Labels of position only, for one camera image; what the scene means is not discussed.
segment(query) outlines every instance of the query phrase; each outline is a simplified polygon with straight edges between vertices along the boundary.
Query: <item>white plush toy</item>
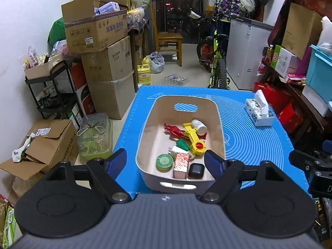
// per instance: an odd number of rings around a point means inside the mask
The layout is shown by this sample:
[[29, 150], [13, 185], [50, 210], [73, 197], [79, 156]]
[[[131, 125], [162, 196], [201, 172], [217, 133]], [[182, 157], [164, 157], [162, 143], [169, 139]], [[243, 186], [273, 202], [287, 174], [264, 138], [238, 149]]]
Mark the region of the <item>white plush toy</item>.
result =
[[22, 161], [22, 153], [27, 149], [28, 145], [31, 143], [31, 141], [35, 137], [36, 137], [36, 135], [34, 133], [31, 133], [29, 138], [24, 142], [24, 145], [21, 148], [13, 151], [12, 159], [13, 159], [14, 163], [19, 163]]

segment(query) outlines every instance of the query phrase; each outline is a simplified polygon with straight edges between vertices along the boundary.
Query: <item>black circular disc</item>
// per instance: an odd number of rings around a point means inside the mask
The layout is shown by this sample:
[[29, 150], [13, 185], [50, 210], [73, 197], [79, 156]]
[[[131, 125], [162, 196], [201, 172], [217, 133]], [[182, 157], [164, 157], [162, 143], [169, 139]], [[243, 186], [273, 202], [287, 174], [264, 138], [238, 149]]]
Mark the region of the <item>black circular disc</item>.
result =
[[304, 191], [291, 192], [248, 187], [233, 193], [225, 206], [239, 228], [266, 238], [287, 238], [308, 231], [317, 216]]
[[76, 184], [49, 182], [43, 190], [30, 190], [15, 206], [24, 232], [46, 238], [69, 237], [100, 222], [106, 212], [101, 196]]

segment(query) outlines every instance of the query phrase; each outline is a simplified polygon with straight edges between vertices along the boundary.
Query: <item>wooden chair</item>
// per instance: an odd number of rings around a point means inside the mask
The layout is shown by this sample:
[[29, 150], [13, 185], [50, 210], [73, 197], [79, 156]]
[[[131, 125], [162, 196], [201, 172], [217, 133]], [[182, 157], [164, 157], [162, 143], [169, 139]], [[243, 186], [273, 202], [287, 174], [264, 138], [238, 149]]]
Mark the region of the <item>wooden chair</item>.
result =
[[178, 58], [179, 66], [182, 66], [182, 35], [179, 33], [168, 33], [168, 32], [158, 32], [157, 30], [157, 23], [154, 17], [152, 3], [150, 3], [150, 12], [151, 12], [151, 19], [153, 24], [153, 33], [154, 33], [154, 40], [156, 44], [156, 51], [160, 51], [160, 44], [165, 42], [175, 43], [176, 49], [162, 49], [162, 51], [176, 51], [176, 55]]

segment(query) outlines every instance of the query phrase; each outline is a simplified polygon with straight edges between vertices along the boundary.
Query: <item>freezer lid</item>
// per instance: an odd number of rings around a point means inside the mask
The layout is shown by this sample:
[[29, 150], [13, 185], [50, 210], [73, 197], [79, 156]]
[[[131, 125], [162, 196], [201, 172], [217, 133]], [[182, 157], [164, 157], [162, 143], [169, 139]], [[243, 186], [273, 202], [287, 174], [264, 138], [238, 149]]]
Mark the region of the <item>freezer lid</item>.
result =
[[237, 16], [232, 16], [231, 18], [232, 18], [232, 20], [236, 20], [236, 21], [240, 21], [240, 22], [245, 22], [247, 24], [250, 24], [250, 25], [253, 25], [253, 26], [257, 26], [257, 27], [260, 27], [260, 28], [264, 28], [264, 29], [267, 29], [267, 30], [270, 30], [270, 31], [272, 31], [272, 29], [273, 29], [272, 25], [263, 23], [261, 21], [252, 20], [250, 18], [237, 17]]

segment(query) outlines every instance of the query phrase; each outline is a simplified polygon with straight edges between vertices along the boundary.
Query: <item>chair backrest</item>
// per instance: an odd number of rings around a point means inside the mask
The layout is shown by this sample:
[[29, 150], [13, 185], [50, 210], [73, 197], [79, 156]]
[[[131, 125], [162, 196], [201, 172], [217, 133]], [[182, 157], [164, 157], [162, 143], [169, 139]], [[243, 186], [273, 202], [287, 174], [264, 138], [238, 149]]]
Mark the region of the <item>chair backrest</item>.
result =
[[156, 19], [154, 17], [154, 11], [153, 11], [153, 8], [152, 8], [152, 3], [150, 3], [150, 13], [151, 13], [151, 19], [152, 19], [152, 25], [153, 25], [154, 42], [156, 44], [156, 50], [159, 51], [157, 23], [156, 23]]

